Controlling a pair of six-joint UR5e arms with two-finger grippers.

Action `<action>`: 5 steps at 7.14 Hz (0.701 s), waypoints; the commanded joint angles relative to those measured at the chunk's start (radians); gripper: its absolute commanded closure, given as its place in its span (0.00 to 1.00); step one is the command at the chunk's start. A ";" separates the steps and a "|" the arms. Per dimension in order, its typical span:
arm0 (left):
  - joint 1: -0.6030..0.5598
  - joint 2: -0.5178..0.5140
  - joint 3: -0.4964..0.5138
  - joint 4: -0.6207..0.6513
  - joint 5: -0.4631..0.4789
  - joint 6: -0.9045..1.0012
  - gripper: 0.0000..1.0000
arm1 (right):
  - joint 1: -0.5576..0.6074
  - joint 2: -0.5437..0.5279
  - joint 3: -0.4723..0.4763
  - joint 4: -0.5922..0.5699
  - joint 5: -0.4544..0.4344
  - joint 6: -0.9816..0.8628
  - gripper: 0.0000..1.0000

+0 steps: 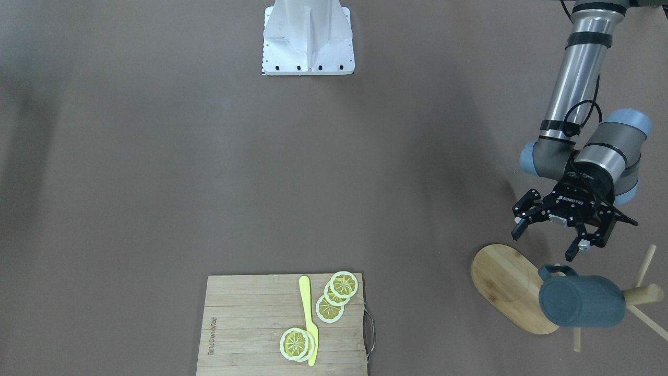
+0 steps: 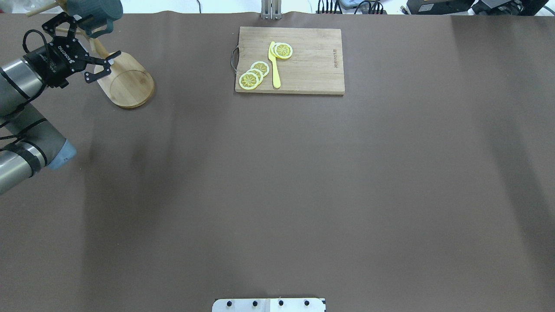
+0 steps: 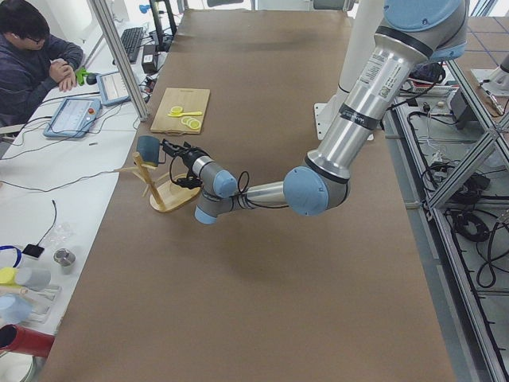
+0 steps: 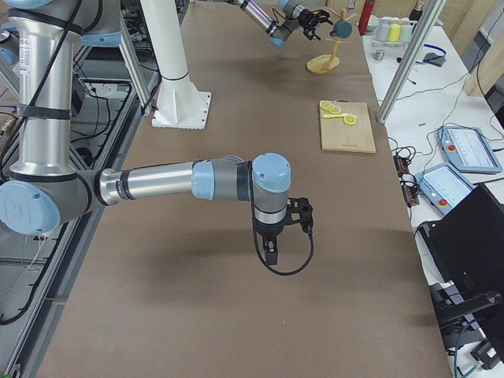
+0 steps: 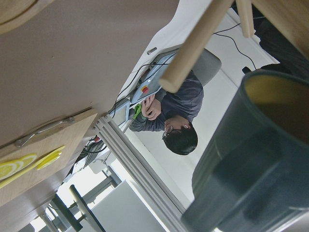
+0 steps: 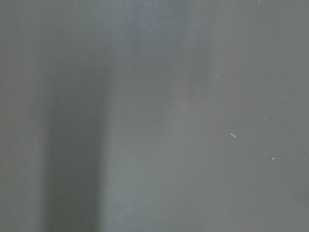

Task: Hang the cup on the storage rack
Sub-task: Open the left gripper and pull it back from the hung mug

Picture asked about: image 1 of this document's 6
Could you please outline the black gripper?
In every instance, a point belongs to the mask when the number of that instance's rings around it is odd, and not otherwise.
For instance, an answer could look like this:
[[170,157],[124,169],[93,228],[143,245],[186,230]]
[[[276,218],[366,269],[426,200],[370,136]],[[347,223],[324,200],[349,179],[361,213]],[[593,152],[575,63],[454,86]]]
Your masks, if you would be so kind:
[[609,176],[565,175],[543,200],[537,190],[528,190],[512,208],[515,227],[513,240],[519,240],[528,226],[548,220],[548,215],[561,218],[566,226],[575,228],[576,237],[565,252],[572,262],[579,252],[590,247],[603,248],[618,222],[638,226],[614,203],[613,183]]

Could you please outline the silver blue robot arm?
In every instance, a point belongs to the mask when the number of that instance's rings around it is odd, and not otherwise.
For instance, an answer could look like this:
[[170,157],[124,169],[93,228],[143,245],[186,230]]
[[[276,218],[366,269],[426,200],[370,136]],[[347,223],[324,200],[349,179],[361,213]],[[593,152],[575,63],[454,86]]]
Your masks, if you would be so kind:
[[641,148],[653,124],[634,109],[603,117],[597,102],[613,31],[635,7],[666,8],[666,1],[575,2],[565,57],[539,137],[520,155],[524,172],[556,183],[546,195],[528,190],[514,204],[511,237],[517,240],[529,225],[545,221],[574,228],[575,239],[565,251],[569,262],[592,246],[606,246],[617,223],[638,224],[619,206],[637,193]]

